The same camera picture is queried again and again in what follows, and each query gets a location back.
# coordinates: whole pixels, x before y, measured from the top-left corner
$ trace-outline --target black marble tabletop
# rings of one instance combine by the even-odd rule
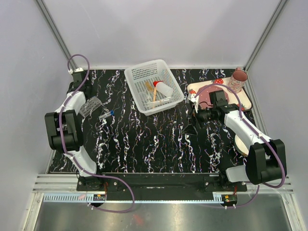
[[[194,82],[230,77],[231,69],[172,70],[184,96]],[[190,110],[185,101],[154,115],[140,113],[132,98],[124,70],[91,70],[92,95],[103,106],[82,119],[84,146],[102,172],[122,173],[208,173],[241,165],[245,158],[234,148],[235,134],[219,121],[208,122],[196,135],[182,134]],[[105,111],[115,115],[98,119]],[[245,112],[254,123],[252,113]],[[56,152],[50,173],[76,172],[61,153]]]

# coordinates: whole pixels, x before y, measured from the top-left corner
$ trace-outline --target clear plastic container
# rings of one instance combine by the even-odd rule
[[[184,94],[164,60],[154,60],[133,66],[126,69],[124,74],[138,110],[146,116],[173,108],[184,100]],[[173,89],[171,99],[155,106],[153,93],[145,85],[147,81],[152,87],[154,81],[163,81]],[[163,94],[157,92],[155,101],[165,98]]]
[[[84,105],[82,105],[79,114],[81,114],[84,118],[86,118],[101,105],[102,102],[96,96],[94,96],[88,99]]]

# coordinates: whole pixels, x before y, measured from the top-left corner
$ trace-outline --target metal floor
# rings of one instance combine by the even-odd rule
[[[239,203],[249,200],[239,195]],[[121,210],[128,204],[105,204]],[[260,194],[236,210],[198,204],[136,204],[126,214],[91,210],[82,203],[42,203],[36,231],[291,231],[283,201],[277,194]]]

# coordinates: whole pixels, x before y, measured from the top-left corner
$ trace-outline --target cable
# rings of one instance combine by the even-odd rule
[[[85,82],[88,80],[88,77],[89,77],[89,73],[90,73],[90,63],[88,61],[88,59],[82,55],[82,54],[74,54],[72,55],[68,61],[67,61],[67,68],[68,70],[70,70],[69,68],[69,62],[71,61],[72,58],[74,58],[75,56],[80,56],[82,58],[84,58],[86,61],[87,61],[87,64],[88,64],[88,71],[86,73],[86,77],[85,79],[82,81],[82,83],[79,85],[79,87],[72,93],[72,95],[70,95],[63,103],[62,107],[61,107],[61,110],[60,110],[60,113],[59,113],[59,126],[60,126],[60,136],[61,136],[61,141],[62,141],[62,147],[63,147],[63,151],[65,154],[67,154],[68,156],[72,157],[74,162],[76,163],[76,165],[78,166],[78,168],[81,169],[81,171],[93,176],[93,177],[99,177],[99,178],[105,178],[105,179],[114,179],[114,180],[118,180],[120,182],[122,182],[127,188],[128,190],[130,191],[130,194],[131,194],[131,197],[132,197],[132,205],[130,208],[128,209],[125,209],[125,210],[120,210],[120,211],[116,211],[116,210],[108,210],[108,209],[103,209],[103,208],[97,208],[97,207],[92,207],[97,209],[97,210],[100,210],[100,211],[103,211],[103,212],[110,212],[110,213],[127,213],[129,211],[131,211],[134,206],[135,206],[135,195],[131,189],[131,187],[122,179],[118,178],[118,177],[113,177],[113,176],[102,176],[102,175],[97,175],[97,174],[93,174],[93,173],[90,173],[88,172],[87,170],[85,170],[79,163],[78,161],[76,160],[76,158],[74,157],[73,154],[69,153],[66,149],[66,145],[65,145],[65,141],[64,141],[64,133],[63,133],[63,128],[62,128],[62,114],[63,114],[63,110],[65,109],[66,105],[68,104],[68,102],[71,100],[71,98],[77,93],[77,91],[79,91],[79,89],[85,84]]]
[[[251,126],[251,125],[249,124],[249,122],[246,121],[246,120],[243,118],[243,112],[242,112],[243,106],[242,106],[242,104],[241,104],[240,98],[239,98],[238,95],[235,93],[235,91],[232,90],[231,88],[229,88],[229,87],[226,86],[226,85],[223,85],[223,84],[220,84],[220,83],[213,83],[213,84],[209,84],[209,85],[206,85],[206,86],[200,88],[200,89],[199,89],[199,92],[195,95],[195,98],[197,98],[197,96],[200,95],[202,91],[204,91],[204,90],[207,89],[208,87],[211,87],[211,86],[214,86],[214,85],[225,87],[225,88],[229,89],[229,90],[234,94],[234,96],[236,97],[236,99],[237,99],[237,101],[238,101],[238,103],[239,103],[239,115],[240,115],[241,120],[242,120],[242,121],[243,121],[243,122],[244,122],[244,123],[245,123],[245,124],[257,135],[257,136],[258,136],[258,137],[260,137],[260,139],[268,146],[268,148],[270,149],[270,151],[274,154],[274,156],[275,156],[275,158],[276,158],[276,160],[277,160],[277,162],[278,162],[278,165],[279,165],[279,167],[280,167],[280,169],[281,169],[281,172],[282,172],[282,179],[281,179],[281,182],[280,182],[280,184],[277,185],[277,186],[275,186],[275,185],[270,185],[270,184],[267,184],[267,183],[263,183],[263,184],[266,185],[266,186],[268,186],[268,187],[275,188],[275,189],[280,188],[281,186],[283,186],[284,181],[285,181],[284,167],[283,167],[283,165],[282,165],[282,162],[281,162],[281,160],[279,159],[279,157],[278,157],[277,153],[275,152],[275,150],[274,150],[274,149],[272,148],[272,146],[267,142],[267,140],[266,140],[264,137],[259,136],[259,133],[253,128],[253,126]],[[248,202],[246,202],[246,203],[243,204],[243,205],[238,205],[237,208],[239,208],[239,207],[244,207],[244,206],[247,206],[247,205],[251,204],[251,203],[255,200],[255,198],[257,197],[257,195],[258,195],[258,193],[259,193],[259,189],[260,189],[260,185],[258,185],[256,194],[251,198],[251,200],[248,201]],[[210,206],[210,205],[208,205],[207,207],[223,208],[223,207],[215,207],[215,206]]]
[[[108,191],[108,183],[104,183],[104,191],[105,191],[105,197],[107,197],[107,191]]]
[[[237,193],[237,186],[234,187],[234,193],[233,193],[233,195],[236,195],[236,193]]]
[[[258,187],[257,187],[256,194],[248,202],[246,202],[245,204],[242,204],[242,205],[237,205],[237,206],[234,206],[234,207],[221,207],[221,206],[213,206],[213,205],[203,205],[203,206],[209,207],[209,208],[223,208],[223,209],[242,208],[242,207],[245,207],[247,205],[250,205],[256,199],[256,197],[259,193],[259,190],[260,190],[260,185],[258,185]]]
[[[207,103],[207,102],[205,102],[205,101],[200,102],[200,103],[199,103],[199,105],[200,105],[201,103],[206,103],[206,104],[207,104],[207,106],[209,106],[209,107],[212,107],[212,106],[213,106],[213,105],[208,104],[208,103]]]
[[[242,120],[242,121],[243,121],[243,122],[244,122],[244,123],[245,123],[245,124],[257,135],[257,136],[258,136],[258,137],[260,137],[260,139],[268,146],[268,148],[270,149],[270,151],[274,154],[274,156],[275,156],[275,158],[276,158],[276,160],[277,160],[277,162],[278,162],[278,165],[279,165],[279,167],[280,167],[280,169],[281,169],[281,172],[282,172],[282,179],[281,179],[281,182],[280,182],[280,184],[277,185],[277,186],[270,185],[270,184],[267,184],[267,183],[263,183],[263,184],[266,185],[266,186],[268,186],[268,187],[275,188],[275,189],[280,188],[281,186],[283,186],[284,181],[285,181],[284,167],[283,167],[283,165],[282,165],[282,162],[281,162],[281,160],[279,159],[279,157],[278,157],[277,153],[275,152],[275,150],[272,148],[272,146],[266,141],[266,139],[265,139],[264,137],[262,137],[262,136],[259,136],[259,133],[254,129],[254,127],[251,126],[250,123],[249,123],[248,121],[246,121],[246,120],[243,118],[243,112],[242,112],[243,106],[242,106],[242,104],[241,104],[240,98],[239,98],[238,95],[235,93],[235,91],[232,90],[231,88],[229,88],[229,87],[226,86],[226,85],[223,85],[223,84],[220,84],[220,83],[213,83],[213,84],[210,84],[210,85],[207,85],[207,86],[204,86],[204,87],[200,88],[201,91],[199,90],[199,92],[196,94],[195,98],[196,98],[202,91],[204,91],[204,90],[207,89],[208,87],[214,86],[214,85],[218,85],[218,86],[225,87],[225,88],[229,89],[229,90],[234,94],[234,96],[236,97],[236,99],[237,99],[237,101],[238,101],[238,103],[239,103],[239,106],[240,106],[240,108],[239,108],[239,115],[240,115],[241,120]]]

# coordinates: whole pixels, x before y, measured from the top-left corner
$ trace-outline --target wooden stick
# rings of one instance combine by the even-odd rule
[[[150,91],[150,92],[154,92],[154,89],[152,88],[152,86],[150,85],[150,83],[148,81],[146,81],[145,83],[146,88]]]
[[[154,88],[154,93],[153,93],[153,102],[155,102],[156,101],[156,87]]]

